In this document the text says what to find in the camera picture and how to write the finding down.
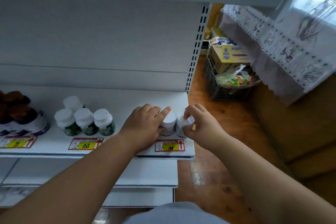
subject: person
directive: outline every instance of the person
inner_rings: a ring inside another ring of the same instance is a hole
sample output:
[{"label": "person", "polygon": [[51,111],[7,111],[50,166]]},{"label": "person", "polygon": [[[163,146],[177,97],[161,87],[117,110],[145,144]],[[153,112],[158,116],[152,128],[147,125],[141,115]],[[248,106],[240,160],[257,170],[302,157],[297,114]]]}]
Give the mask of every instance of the person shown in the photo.
[{"label": "person", "polygon": [[[164,132],[159,126],[170,110],[137,107],[117,135],[3,213],[0,223],[91,223],[131,159]],[[184,134],[224,163],[263,223],[336,223],[336,208],[227,134],[202,105],[188,106],[184,117],[190,115],[196,129],[184,126]],[[187,202],[159,206],[126,222],[226,223]]]}]

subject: plastic crate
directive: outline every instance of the plastic crate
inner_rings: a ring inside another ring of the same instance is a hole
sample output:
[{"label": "plastic crate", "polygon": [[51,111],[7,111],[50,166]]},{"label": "plastic crate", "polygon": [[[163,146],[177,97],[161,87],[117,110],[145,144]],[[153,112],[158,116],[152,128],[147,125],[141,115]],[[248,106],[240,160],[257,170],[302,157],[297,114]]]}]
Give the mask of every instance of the plastic crate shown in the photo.
[{"label": "plastic crate", "polygon": [[236,99],[242,100],[248,96],[252,87],[245,89],[227,89],[222,86],[219,86],[215,75],[216,70],[214,69],[209,57],[205,61],[204,69],[203,69],[204,77],[207,79],[208,83],[208,91],[210,93],[210,97],[212,100],[214,99]]}]

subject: green label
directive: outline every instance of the green label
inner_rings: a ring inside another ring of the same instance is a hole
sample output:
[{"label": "green label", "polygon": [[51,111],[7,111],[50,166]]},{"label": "green label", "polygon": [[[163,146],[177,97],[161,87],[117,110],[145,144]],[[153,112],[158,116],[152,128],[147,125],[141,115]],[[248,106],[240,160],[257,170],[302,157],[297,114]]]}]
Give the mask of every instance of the green label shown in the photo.
[{"label": "green label", "polygon": [[99,133],[102,136],[110,136],[110,135],[112,135],[115,132],[116,125],[114,123],[114,120],[112,120],[112,122],[111,122],[110,125],[107,125],[106,127],[98,128],[98,129],[99,129]]},{"label": "green label", "polygon": [[90,124],[86,128],[81,128],[81,130],[86,136],[92,136],[98,132],[98,128],[94,123]]},{"label": "green label", "polygon": [[67,136],[75,136],[81,132],[81,128],[74,122],[72,125],[64,128],[64,133]]}]

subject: white bottle cap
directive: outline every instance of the white bottle cap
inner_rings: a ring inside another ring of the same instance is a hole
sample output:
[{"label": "white bottle cap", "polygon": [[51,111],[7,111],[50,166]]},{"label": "white bottle cap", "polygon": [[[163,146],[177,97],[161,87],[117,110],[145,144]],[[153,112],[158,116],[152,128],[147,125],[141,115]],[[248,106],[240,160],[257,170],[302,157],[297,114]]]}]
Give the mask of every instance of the white bottle cap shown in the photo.
[{"label": "white bottle cap", "polygon": [[195,119],[194,119],[194,117],[193,116],[190,116],[188,119],[184,119],[183,118],[183,116],[184,116],[184,112],[180,112],[179,114],[178,114],[178,116],[177,116],[177,119],[176,119],[176,123],[178,124],[178,126],[180,127],[180,128],[182,128],[183,126],[185,126],[185,125],[190,125],[190,124],[193,124],[193,123],[195,123]]},{"label": "white bottle cap", "polygon": [[69,108],[72,112],[83,108],[83,103],[79,100],[77,96],[70,96],[63,100],[65,108]]},{"label": "white bottle cap", "polygon": [[57,111],[54,115],[54,118],[56,121],[68,122],[73,120],[73,122],[75,122],[74,114],[68,108]]},{"label": "white bottle cap", "polygon": [[110,113],[106,109],[98,109],[94,112],[93,117],[95,120],[105,120],[110,117]]},{"label": "white bottle cap", "polygon": [[176,113],[174,112],[174,110],[170,110],[166,118],[161,123],[161,126],[164,128],[170,128],[174,126],[175,123],[176,123]]},{"label": "white bottle cap", "polygon": [[76,121],[82,120],[82,121],[88,121],[92,119],[92,112],[88,108],[81,108],[77,110],[74,114]]}]

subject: right arm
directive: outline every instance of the right arm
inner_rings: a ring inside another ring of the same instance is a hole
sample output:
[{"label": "right arm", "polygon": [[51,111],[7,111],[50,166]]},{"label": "right arm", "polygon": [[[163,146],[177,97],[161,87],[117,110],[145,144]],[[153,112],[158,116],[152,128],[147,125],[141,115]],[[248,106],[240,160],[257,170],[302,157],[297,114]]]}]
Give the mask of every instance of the right arm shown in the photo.
[{"label": "right arm", "polygon": [[196,129],[184,126],[184,134],[224,163],[264,223],[336,223],[335,207],[227,134],[203,106],[188,106],[190,115]]}]

